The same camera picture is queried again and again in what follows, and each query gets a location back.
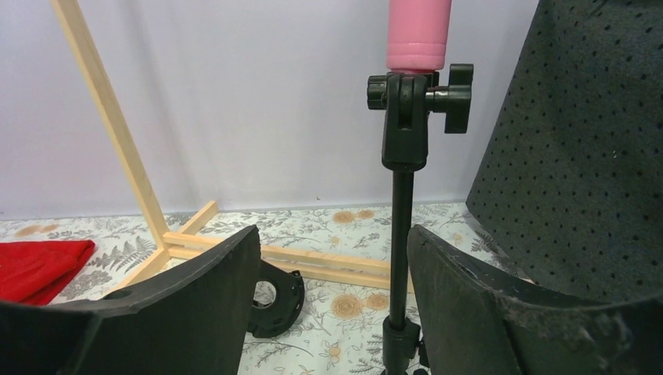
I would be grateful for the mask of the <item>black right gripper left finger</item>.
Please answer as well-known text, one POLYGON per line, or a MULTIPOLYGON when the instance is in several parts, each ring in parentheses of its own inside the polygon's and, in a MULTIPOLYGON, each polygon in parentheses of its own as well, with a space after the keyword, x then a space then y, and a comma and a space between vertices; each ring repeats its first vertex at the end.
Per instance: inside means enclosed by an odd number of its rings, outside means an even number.
POLYGON ((260 268, 248 226, 96 301, 1 305, 4 374, 235 374, 260 268))

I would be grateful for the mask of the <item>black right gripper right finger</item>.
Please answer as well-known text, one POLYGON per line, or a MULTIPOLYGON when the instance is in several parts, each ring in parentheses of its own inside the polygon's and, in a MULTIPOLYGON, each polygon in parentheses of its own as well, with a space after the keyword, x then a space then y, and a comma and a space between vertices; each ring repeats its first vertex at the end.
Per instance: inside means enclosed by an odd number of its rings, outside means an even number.
POLYGON ((434 374, 659 374, 662 296, 597 302, 530 283, 416 225, 407 258, 434 374))

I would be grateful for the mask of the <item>black tripod mic stand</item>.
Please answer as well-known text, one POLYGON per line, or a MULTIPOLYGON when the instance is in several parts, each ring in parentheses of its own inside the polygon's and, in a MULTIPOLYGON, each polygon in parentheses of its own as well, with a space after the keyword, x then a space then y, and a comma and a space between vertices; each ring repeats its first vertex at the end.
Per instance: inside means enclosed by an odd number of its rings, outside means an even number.
POLYGON ((407 239, 414 175, 428 160, 428 118, 430 113, 443 113, 445 133, 466 133, 474 72, 472 64, 452 64, 445 86, 439 85, 436 71, 389 72, 367 79, 367 107, 385 113, 382 165, 392 172, 390 300, 389 315, 382 324, 385 374, 405 374, 420 345, 421 328, 406 316, 407 239))

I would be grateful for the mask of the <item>pink microphone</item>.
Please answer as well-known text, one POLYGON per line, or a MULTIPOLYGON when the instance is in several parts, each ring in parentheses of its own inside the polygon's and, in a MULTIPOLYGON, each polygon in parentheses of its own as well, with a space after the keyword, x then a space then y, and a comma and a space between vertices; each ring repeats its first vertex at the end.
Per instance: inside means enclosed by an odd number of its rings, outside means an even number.
POLYGON ((386 67, 392 71, 442 70, 451 0, 391 0, 386 67))

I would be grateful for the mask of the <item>round-base mic stand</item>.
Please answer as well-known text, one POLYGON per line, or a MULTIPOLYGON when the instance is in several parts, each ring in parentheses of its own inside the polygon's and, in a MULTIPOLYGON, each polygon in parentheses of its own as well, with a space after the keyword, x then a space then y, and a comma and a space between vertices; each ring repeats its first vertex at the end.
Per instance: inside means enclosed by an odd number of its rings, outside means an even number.
POLYGON ((286 272, 262 260, 259 282, 274 286, 270 304, 253 300, 247 331, 255 338, 275 338, 289 330, 298 319, 305 299, 305 285, 298 270, 286 272))

